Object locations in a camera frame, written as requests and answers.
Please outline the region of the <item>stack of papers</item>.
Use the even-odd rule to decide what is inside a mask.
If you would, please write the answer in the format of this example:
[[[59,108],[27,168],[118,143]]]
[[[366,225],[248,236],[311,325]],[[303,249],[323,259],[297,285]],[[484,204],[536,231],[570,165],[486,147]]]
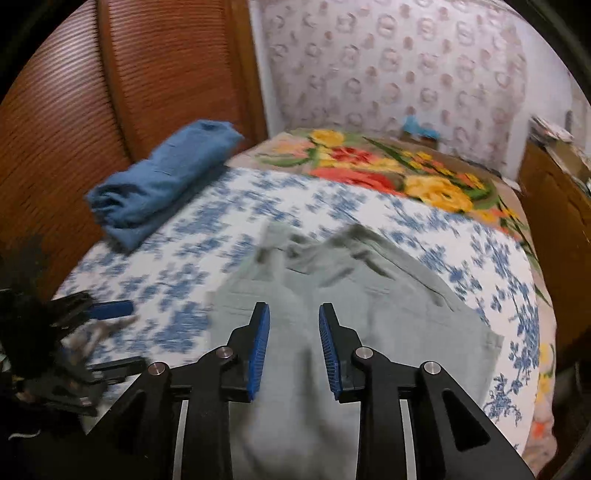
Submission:
[[[532,141],[543,146],[573,142],[573,135],[565,128],[538,115],[533,115],[529,119],[529,137]]]

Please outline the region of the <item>box with blue item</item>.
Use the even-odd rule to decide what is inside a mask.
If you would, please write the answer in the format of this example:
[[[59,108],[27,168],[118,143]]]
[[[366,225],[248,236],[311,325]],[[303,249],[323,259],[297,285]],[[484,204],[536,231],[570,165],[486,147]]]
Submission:
[[[408,115],[402,127],[400,138],[408,143],[437,150],[441,135],[429,125],[421,125],[414,115]]]

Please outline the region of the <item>brown louvered wardrobe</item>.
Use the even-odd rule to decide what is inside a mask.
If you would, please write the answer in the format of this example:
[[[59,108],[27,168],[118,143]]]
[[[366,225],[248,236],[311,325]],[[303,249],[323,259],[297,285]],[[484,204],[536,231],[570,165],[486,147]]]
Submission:
[[[52,297],[101,235],[86,193],[197,119],[266,139],[245,1],[3,2],[3,273]]]

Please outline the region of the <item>folded blue jeans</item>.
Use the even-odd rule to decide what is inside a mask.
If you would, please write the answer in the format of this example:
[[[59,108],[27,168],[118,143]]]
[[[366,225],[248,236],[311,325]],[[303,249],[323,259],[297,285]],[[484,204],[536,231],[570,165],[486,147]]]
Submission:
[[[134,251],[221,173],[242,140],[229,122],[197,120],[182,127],[148,158],[87,193],[97,224],[117,250]]]

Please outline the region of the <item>grey-green shorts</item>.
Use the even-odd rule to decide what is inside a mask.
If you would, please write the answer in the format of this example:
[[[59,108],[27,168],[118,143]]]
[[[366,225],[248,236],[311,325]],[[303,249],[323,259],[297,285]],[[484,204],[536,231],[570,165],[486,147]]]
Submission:
[[[269,308],[263,373],[229,407],[237,479],[351,479],[366,381],[358,350],[419,367],[439,363],[476,402],[504,338],[436,273],[362,225],[315,240],[270,223],[211,294],[211,343]]]

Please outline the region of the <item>blue floral white quilt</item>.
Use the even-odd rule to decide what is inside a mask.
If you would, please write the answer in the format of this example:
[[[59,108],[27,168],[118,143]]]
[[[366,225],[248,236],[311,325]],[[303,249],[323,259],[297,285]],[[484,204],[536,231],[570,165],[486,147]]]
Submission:
[[[311,245],[310,272],[334,266],[335,238],[360,224],[443,281],[504,339],[483,407],[514,447],[524,449],[539,373],[532,268],[516,240],[466,216],[361,187],[232,169],[134,253],[119,253],[104,241],[94,245],[58,292],[87,290],[101,301],[133,302],[138,321],[100,346],[98,360],[134,353],[173,364],[194,360],[209,343],[211,293],[256,253],[273,224]]]

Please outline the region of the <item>patterned lace curtain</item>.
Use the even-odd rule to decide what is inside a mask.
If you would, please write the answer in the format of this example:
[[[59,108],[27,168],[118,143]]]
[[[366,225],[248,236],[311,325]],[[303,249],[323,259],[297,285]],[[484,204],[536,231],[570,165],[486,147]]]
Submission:
[[[260,21],[288,128],[397,136],[408,121],[493,169],[507,159],[527,60],[487,1],[263,1]]]

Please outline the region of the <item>colourful flower blanket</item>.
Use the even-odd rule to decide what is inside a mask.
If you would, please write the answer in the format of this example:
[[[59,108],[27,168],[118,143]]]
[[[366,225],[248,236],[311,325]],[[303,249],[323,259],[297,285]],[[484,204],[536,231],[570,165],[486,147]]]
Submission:
[[[540,340],[535,357],[539,362],[534,377],[536,400],[524,458],[534,472],[542,470],[557,451],[552,433],[556,318],[517,184],[480,165],[418,144],[321,129],[281,132],[236,155],[229,164],[311,175],[392,193],[436,208],[435,226],[443,227],[441,214],[450,212],[514,238],[531,266],[538,305],[535,335]]]

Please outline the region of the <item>long wooden cabinet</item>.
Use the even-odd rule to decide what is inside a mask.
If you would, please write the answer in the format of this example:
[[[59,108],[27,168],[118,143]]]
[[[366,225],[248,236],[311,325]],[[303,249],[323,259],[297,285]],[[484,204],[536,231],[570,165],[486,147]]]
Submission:
[[[564,357],[590,330],[590,199],[546,150],[529,142],[518,183]]]

